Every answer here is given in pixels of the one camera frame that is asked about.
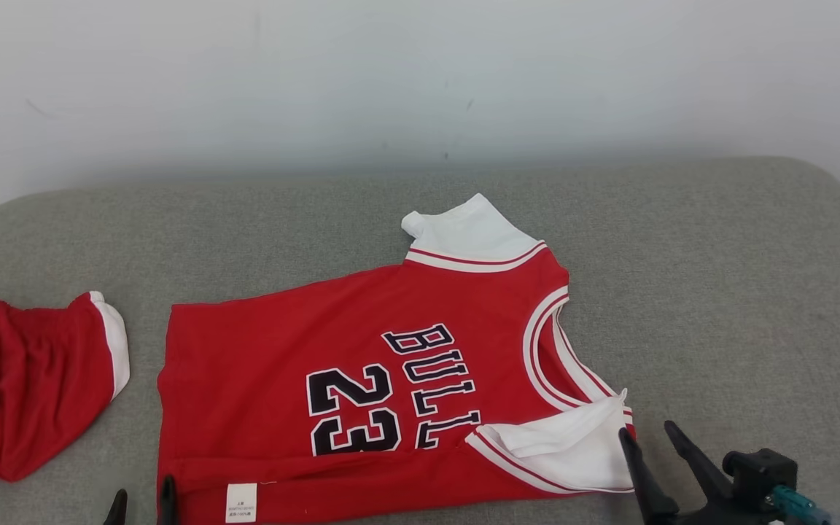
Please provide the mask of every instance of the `white care label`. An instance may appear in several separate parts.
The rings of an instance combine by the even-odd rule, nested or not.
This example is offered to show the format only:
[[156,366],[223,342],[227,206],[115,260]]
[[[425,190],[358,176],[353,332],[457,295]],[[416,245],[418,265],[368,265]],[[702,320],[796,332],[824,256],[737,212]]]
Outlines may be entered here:
[[226,523],[254,523],[257,483],[230,483],[226,491]]

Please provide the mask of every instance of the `teal connector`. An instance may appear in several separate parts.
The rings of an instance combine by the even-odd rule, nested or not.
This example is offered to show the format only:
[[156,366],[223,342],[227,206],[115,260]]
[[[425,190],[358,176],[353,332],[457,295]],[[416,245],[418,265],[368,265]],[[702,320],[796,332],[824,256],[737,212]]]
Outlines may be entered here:
[[773,489],[773,505],[787,516],[796,516],[806,525],[833,525],[831,514],[819,508],[812,499],[800,494],[789,486],[777,485]]

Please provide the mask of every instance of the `gray fabric surface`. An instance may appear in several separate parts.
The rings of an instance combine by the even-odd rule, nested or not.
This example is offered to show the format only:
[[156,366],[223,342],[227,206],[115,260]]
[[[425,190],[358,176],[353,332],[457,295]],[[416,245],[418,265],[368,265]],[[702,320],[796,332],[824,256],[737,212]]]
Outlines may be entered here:
[[[580,358],[629,389],[666,491],[703,502],[662,431],[716,462],[776,449],[840,523],[840,185],[806,163],[714,160],[534,170],[70,190],[0,207],[0,298],[65,306],[99,289],[124,316],[131,382],[76,443],[0,481],[0,523],[102,523],[129,491],[154,522],[171,303],[262,295],[403,258],[400,219],[481,192],[571,273],[562,321]],[[500,502],[364,523],[636,524],[633,496]]]

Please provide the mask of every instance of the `red garment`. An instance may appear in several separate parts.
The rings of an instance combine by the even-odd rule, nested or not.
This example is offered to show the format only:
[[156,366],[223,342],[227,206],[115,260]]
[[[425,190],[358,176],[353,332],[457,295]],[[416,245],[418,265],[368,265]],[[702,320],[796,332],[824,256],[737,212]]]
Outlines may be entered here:
[[631,412],[575,358],[546,243],[480,195],[404,229],[401,265],[174,306],[159,486],[184,525],[631,491]]
[[62,451],[128,378],[125,325],[102,293],[65,309],[0,301],[0,478],[18,481]]

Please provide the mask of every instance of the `white wall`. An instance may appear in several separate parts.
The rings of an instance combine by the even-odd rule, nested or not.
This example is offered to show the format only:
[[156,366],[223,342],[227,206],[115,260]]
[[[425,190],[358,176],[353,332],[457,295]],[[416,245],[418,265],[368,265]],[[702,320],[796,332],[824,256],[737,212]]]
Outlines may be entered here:
[[840,0],[0,0],[0,203],[738,154],[840,176]]

